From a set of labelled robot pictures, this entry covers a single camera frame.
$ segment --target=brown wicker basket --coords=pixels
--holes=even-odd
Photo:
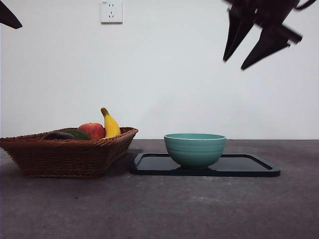
[[[0,147],[25,177],[97,178],[124,156],[138,130],[122,127],[121,134],[101,140],[43,140],[48,132],[0,139]]]

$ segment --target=apple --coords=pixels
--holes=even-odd
[[[100,123],[84,123],[78,127],[86,132],[91,139],[101,139],[105,137],[105,129]]]

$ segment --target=teal bowl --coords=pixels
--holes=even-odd
[[[182,168],[204,169],[218,161],[226,137],[206,133],[173,133],[164,136],[169,156]]]

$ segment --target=electrical outlet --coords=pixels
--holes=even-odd
[[[101,23],[123,23],[123,0],[108,0],[100,4]]]

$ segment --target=yellow banana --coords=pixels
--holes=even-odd
[[[113,119],[106,108],[101,108],[102,115],[104,116],[104,128],[105,128],[105,138],[111,138],[116,135],[121,134],[120,127]]]

